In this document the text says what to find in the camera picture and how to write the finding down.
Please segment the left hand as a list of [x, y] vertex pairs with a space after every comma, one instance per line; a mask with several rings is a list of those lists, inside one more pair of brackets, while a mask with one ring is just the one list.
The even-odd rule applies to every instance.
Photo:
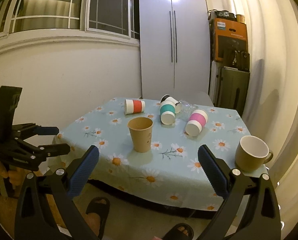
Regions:
[[16, 170], [7, 171], [4, 165], [0, 162], [0, 176], [4, 179], [9, 179], [13, 186], [21, 186], [24, 181], [25, 170], [17, 167]]

